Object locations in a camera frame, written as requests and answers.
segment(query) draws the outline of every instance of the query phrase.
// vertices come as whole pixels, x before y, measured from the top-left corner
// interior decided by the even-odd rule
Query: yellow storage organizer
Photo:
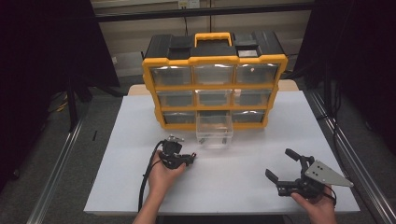
[[[143,61],[154,113],[165,129],[195,130],[200,117],[263,128],[288,59],[271,31],[155,35]]]

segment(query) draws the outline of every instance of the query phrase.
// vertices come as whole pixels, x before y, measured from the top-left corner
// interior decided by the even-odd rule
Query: gray floor
[[[127,92],[130,85],[141,82],[141,77],[123,77],[120,82],[122,86],[118,91]],[[300,81],[298,83],[303,89],[304,84]],[[42,223],[131,223],[133,220],[133,217],[97,217],[83,212],[121,104],[121,98],[109,96],[99,90],[92,90],[92,92],[94,97],[92,102],[87,105],[89,107],[88,114],[82,123],[77,141],[70,152],[59,185],[54,191]],[[309,94],[307,94],[307,99],[313,106]],[[85,105],[78,103],[78,106],[83,108]],[[317,116],[320,115],[314,106],[313,111]],[[332,134],[325,124],[325,120],[319,120],[318,123],[333,147]],[[347,98],[343,98],[343,104],[338,114],[338,123],[367,171],[395,207],[396,181],[392,180],[396,179],[394,172],[396,157],[388,151],[380,136],[366,129],[364,118]],[[67,108],[62,112],[50,114],[46,128],[21,167],[20,179],[9,181],[0,194],[0,223],[27,222],[64,146],[68,129]],[[354,214],[337,215],[339,223],[383,223],[365,188],[342,153],[341,157],[349,176],[356,184],[357,190],[353,190],[353,193],[361,211]],[[268,222],[265,220],[266,218],[258,216],[254,217],[254,220],[250,219],[249,222],[283,222],[283,220]],[[308,223],[305,214],[290,215],[282,219],[285,223]],[[235,217],[232,220],[233,222],[228,223],[246,223],[243,221],[246,219],[243,218]],[[220,220],[213,220],[211,217],[206,217],[204,220],[198,217],[183,217],[182,220],[173,221],[175,223],[182,221],[186,223],[193,221],[195,223],[221,223]]]

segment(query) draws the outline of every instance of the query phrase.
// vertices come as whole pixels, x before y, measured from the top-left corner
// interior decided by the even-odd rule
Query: clear plastic drawer
[[[272,83],[274,81],[277,68],[276,63],[253,63],[240,64],[236,66],[236,83]]]
[[[198,105],[229,105],[231,90],[195,91]]]
[[[194,66],[195,83],[230,84],[233,82],[233,65],[203,64]]]
[[[192,91],[157,91],[161,106],[192,105]]]
[[[233,123],[229,111],[198,111],[196,136],[207,148],[224,148],[233,137]]]
[[[163,117],[166,124],[194,123],[194,111],[165,111]]]
[[[271,90],[234,90],[234,105],[267,105]]]
[[[235,123],[261,123],[264,110],[233,110],[231,117]]]
[[[163,66],[150,68],[156,86],[177,86],[191,84],[189,66]]]

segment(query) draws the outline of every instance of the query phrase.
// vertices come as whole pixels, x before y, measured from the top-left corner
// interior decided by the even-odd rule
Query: metal frame
[[[44,217],[47,214],[47,210],[50,206],[52,197],[62,177],[62,173],[64,172],[64,167],[66,166],[67,160],[78,138],[79,130],[82,127],[82,121],[85,119],[88,113],[89,106],[90,104],[83,105],[80,111],[81,116],[74,131],[70,132],[69,135],[67,135],[67,139],[64,143],[61,154],[59,155],[59,158],[56,161],[55,166],[53,167],[52,173],[49,176],[49,180],[47,181],[46,186],[44,187],[37,203],[35,204],[33,212],[31,213],[28,221],[26,222],[27,224],[40,224],[43,222]]]
[[[315,102],[316,107],[321,114],[326,114],[326,109],[324,107],[324,102],[317,92],[311,92],[311,97]],[[334,131],[335,120],[333,118],[325,119],[328,128]],[[391,207],[388,199],[385,197],[382,190],[374,182],[373,178],[367,172],[363,163],[359,159],[355,152],[355,149],[350,145],[346,136],[340,127],[337,127],[336,131],[336,141],[339,144],[341,150],[345,154],[348,162],[358,176],[359,181],[364,186],[367,191],[371,201],[373,202],[375,208],[377,209],[379,215],[382,217],[385,223],[396,223],[396,215]]]

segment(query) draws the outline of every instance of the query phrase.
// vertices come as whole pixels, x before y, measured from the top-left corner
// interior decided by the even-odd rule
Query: black cable
[[[209,1],[209,7],[212,7],[212,0]],[[212,15],[209,16],[209,33],[212,33]]]
[[[189,35],[189,29],[187,28],[187,19],[184,18],[184,24],[186,25],[186,28],[184,30],[184,35]]]
[[[332,191],[332,194],[334,195],[334,197],[330,194],[325,193],[325,192],[323,192],[323,196],[331,199],[332,203],[334,204],[334,207],[335,207],[335,205],[337,204],[337,195],[335,194],[335,191],[327,185],[325,185],[324,187],[330,189]]]
[[[143,181],[142,181],[142,186],[140,186],[140,192],[139,192],[139,204],[137,206],[137,211],[140,212],[140,209],[142,209],[143,206],[143,194],[145,192],[145,187],[146,183],[148,182],[149,179],[149,173],[151,172],[152,167],[157,164],[159,161],[156,161],[154,164],[152,164],[152,160],[154,159],[154,155],[157,152],[157,148],[162,145],[164,141],[160,141],[157,146],[155,146],[154,150],[152,151],[151,157],[149,158],[148,162],[148,168],[146,169],[145,174],[143,175]]]

